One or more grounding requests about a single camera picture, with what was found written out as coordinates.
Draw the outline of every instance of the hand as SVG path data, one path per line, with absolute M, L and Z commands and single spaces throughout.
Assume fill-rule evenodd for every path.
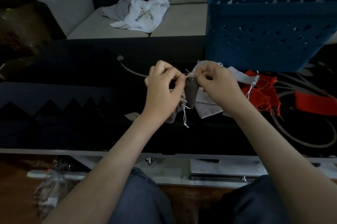
M 177 81 L 170 91 L 168 86 L 173 78 Z M 151 67 L 145 84 L 148 90 L 142 115 L 162 125 L 179 104 L 185 87 L 185 75 L 172 65 L 158 61 L 156 66 Z
M 196 76 L 198 84 L 213 102 L 229 114 L 242 106 L 242 103 L 248 102 L 229 69 L 214 62 L 207 62 L 196 70 Z

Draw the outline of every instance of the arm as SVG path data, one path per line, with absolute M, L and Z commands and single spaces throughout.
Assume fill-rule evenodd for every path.
M 174 77 L 178 79 L 170 92 L 168 86 Z M 108 222 L 139 154 L 177 107 L 185 76 L 172 65 L 159 61 L 151 67 L 145 84 L 148 91 L 142 114 L 85 179 L 50 212 L 44 224 Z
M 245 133 L 293 223 L 337 223 L 337 185 L 299 154 L 251 105 L 230 70 L 209 62 L 197 72 L 198 83 L 209 97 Z

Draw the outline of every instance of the table surface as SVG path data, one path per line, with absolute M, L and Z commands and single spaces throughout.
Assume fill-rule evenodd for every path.
M 39 83 L 40 89 L 33 90 L 35 95 L 31 97 L 34 104 L 40 105 L 32 113 L 32 104 L 27 101 L 32 90 L 30 84 L 25 84 L 26 92 L 23 90 L 20 95 L 26 101 L 0 106 L 0 148 L 107 151 L 132 123 L 124 115 L 141 113 L 146 98 L 144 77 L 128 72 L 121 62 L 140 74 L 147 74 L 160 59 L 181 71 L 191 70 L 202 59 L 203 48 L 203 36 L 55 42 L 11 79 L 17 88 L 18 82 Z M 280 117 L 266 111 L 263 116 L 308 157 L 336 158 L 337 117 L 295 110 L 293 92 L 323 95 L 324 90 L 337 96 L 337 62 L 333 55 L 336 48 L 324 46 L 299 73 L 266 74 L 277 77 L 275 88 L 282 105 Z M 120 55 L 124 57 L 121 62 L 117 60 Z M 5 92 L 8 102 L 11 97 L 20 101 L 20 96 L 13 96 L 14 91 Z M 48 93 L 42 91 L 53 92 L 52 100 L 45 102 Z M 91 98 L 80 103 L 83 99 L 78 100 L 79 94 Z M 105 96 L 97 100 L 99 94 Z M 256 156 L 232 118 L 220 113 L 201 119 L 195 109 L 187 110 L 186 116 L 189 128 L 183 125 L 182 112 L 178 113 L 174 124 L 164 124 L 143 152 Z

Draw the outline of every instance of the left hand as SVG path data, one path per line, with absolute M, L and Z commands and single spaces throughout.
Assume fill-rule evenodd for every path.
M 177 81 L 170 91 L 168 86 L 173 78 Z M 148 90 L 142 115 L 162 125 L 179 104 L 185 87 L 185 75 L 172 65 L 158 61 L 156 66 L 151 67 L 145 84 Z

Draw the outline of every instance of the red cloth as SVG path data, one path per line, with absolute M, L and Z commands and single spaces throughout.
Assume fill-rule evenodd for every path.
M 337 116 L 337 100 L 332 97 L 303 94 L 294 92 L 295 107 L 300 111 L 307 111 L 325 116 Z
M 257 73 L 253 71 L 247 71 L 246 74 L 248 76 L 257 75 Z M 259 76 L 260 79 L 255 85 L 255 87 L 257 88 L 252 88 L 252 90 L 250 91 L 249 101 L 258 110 L 270 111 L 270 114 L 272 113 L 272 109 L 275 109 L 276 115 L 279 116 L 281 102 L 274 88 L 274 84 L 277 81 L 277 78 L 261 74 L 259 74 Z M 241 91 L 246 95 L 249 89 L 250 85 L 245 85 L 241 88 Z

